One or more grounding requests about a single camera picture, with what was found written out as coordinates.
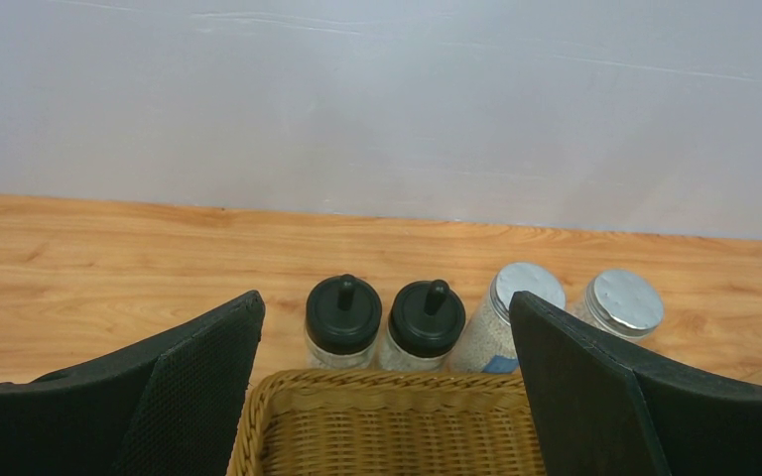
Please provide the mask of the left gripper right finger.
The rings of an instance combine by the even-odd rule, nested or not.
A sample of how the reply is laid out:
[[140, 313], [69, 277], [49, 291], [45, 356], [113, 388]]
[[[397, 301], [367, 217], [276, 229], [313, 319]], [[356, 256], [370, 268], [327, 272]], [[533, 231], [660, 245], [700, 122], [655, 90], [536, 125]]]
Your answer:
[[550, 475], [762, 475], [762, 386], [601, 331], [529, 292], [510, 305]]

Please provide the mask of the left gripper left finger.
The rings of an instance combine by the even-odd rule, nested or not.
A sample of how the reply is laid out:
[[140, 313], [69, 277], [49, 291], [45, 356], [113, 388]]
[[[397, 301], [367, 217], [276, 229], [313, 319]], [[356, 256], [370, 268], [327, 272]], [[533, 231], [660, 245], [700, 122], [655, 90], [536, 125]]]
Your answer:
[[0, 383], [0, 475], [222, 475], [262, 336], [247, 292], [31, 382]]

